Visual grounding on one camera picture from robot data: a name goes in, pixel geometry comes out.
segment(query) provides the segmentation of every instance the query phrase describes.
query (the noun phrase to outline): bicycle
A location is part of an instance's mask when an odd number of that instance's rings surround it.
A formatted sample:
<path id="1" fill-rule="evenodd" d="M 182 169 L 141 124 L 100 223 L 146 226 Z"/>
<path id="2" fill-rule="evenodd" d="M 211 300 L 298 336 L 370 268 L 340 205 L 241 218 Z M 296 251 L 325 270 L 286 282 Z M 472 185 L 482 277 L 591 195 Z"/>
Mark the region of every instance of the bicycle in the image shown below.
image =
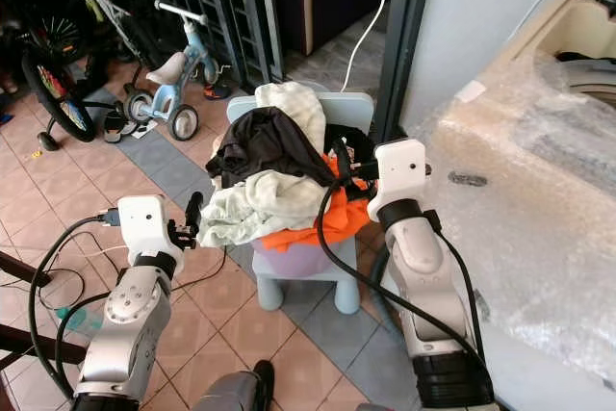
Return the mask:
<path id="1" fill-rule="evenodd" d="M 205 14 L 192 13 L 160 0 L 154 2 L 154 7 L 182 17 L 188 44 L 184 51 L 175 52 L 165 64 L 146 74 L 147 80 L 160 85 L 153 97 L 148 91 L 136 89 L 135 79 L 125 86 L 128 96 L 124 101 L 124 114 L 138 124 L 146 124 L 152 117 L 164 119 L 171 136 L 186 141 L 196 133 L 199 116 L 192 106 L 182 103 L 184 87 L 199 72 L 198 66 L 202 66 L 203 79 L 210 85 L 218 80 L 221 69 L 203 46 L 194 23 L 190 21 L 205 25 Z"/>

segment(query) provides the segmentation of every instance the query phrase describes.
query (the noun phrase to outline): white wall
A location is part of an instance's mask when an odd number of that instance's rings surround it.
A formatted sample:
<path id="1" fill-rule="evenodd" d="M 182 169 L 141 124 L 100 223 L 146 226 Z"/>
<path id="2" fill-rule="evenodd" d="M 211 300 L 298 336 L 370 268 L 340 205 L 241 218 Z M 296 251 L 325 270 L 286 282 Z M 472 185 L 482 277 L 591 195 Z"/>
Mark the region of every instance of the white wall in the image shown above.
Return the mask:
<path id="1" fill-rule="evenodd" d="M 499 52 L 535 0 L 426 0 L 400 125 L 450 100 Z"/>

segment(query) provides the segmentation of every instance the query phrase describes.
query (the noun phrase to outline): plastic wrap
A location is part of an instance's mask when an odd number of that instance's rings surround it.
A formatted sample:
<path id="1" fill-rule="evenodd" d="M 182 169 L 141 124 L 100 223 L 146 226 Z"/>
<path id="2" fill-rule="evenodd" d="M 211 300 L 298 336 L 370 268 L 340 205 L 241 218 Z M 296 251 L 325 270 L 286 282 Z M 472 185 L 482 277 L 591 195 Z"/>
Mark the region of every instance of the plastic wrap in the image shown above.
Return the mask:
<path id="1" fill-rule="evenodd" d="M 489 322 L 616 383 L 616 111 L 570 93 L 552 58 L 479 81 L 484 92 L 454 99 L 423 134 L 426 205 Z"/>

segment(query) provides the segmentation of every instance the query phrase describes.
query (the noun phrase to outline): clothing pile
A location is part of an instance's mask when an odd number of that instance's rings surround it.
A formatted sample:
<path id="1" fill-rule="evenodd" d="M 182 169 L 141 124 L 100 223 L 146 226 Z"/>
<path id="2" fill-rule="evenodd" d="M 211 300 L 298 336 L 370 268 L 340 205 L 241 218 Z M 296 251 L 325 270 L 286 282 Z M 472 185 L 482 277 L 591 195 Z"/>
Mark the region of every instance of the clothing pile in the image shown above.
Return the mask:
<path id="1" fill-rule="evenodd" d="M 197 239 L 220 247 L 266 237 L 264 246 L 280 251 L 316 244 L 319 207 L 338 174 L 335 158 L 323 154 L 332 130 L 326 136 L 321 103 L 295 82 L 264 85 L 255 98 L 257 108 L 231 124 L 206 165 L 218 188 L 201 210 Z M 368 223 L 366 206 L 336 192 L 324 216 L 328 241 L 343 241 Z"/>

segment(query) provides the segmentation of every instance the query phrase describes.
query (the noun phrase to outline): tiled floor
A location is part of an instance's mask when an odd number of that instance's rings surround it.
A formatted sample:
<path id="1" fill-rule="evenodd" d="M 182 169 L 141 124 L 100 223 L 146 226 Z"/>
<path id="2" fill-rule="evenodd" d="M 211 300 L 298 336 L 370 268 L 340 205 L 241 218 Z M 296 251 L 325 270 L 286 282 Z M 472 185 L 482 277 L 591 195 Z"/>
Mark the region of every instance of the tiled floor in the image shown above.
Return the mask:
<path id="1" fill-rule="evenodd" d="M 132 64 L 114 64 L 110 83 L 96 96 L 113 101 L 108 90 L 123 96 L 121 84 L 130 80 L 133 69 Z M 139 141 L 129 137 L 118 145 L 100 139 L 81 143 L 56 127 L 53 134 L 62 149 L 39 157 L 32 153 L 38 149 L 36 133 L 46 124 L 47 113 L 33 95 L 16 101 L 10 109 L 14 120 L 0 127 L 0 249 L 35 265 L 66 226 L 110 207 L 126 194 L 161 194 L 169 216 L 183 220 L 183 208 L 193 191 L 211 194 L 204 164 L 212 140 L 228 125 L 225 101 L 206 102 L 197 85 L 189 86 L 187 98 L 200 117 L 200 130 L 191 141 L 175 141 L 165 125 L 159 125 Z M 84 229 L 104 247 L 122 244 L 117 228 L 91 224 Z M 361 271 L 370 269 L 381 243 L 376 224 L 359 233 Z M 116 274 L 107 260 L 100 255 L 85 257 L 96 250 L 92 237 L 79 236 L 59 259 L 58 266 L 83 274 L 84 296 L 115 284 Z M 109 254 L 118 266 L 126 265 L 122 249 Z M 231 246 L 229 256 L 216 277 L 174 293 L 172 318 L 159 343 L 145 409 L 186 409 L 216 378 L 250 368 L 260 358 L 271 359 L 276 367 L 274 410 L 350 411 L 367 400 L 398 411 L 417 409 L 406 353 L 379 325 L 365 288 L 362 309 L 344 316 L 333 305 L 331 284 L 287 282 L 282 310 L 266 312 L 256 299 L 251 248 Z M 218 249 L 188 251 L 186 267 L 174 285 L 213 272 L 222 257 Z M 0 273 L 0 284 L 11 280 Z M 53 303 L 68 303 L 79 289 L 76 276 L 58 272 L 44 295 Z M 27 328 L 26 300 L 18 288 L 0 288 L 0 322 Z M 39 306 L 38 318 L 41 333 L 54 335 L 58 321 L 53 312 Z M 68 339 L 85 342 L 74 333 Z M 76 367 L 69 368 L 72 380 L 77 374 Z M 68 409 L 32 357 L 21 358 L 2 376 L 15 409 Z M 29 393 L 34 384 L 37 391 Z"/>

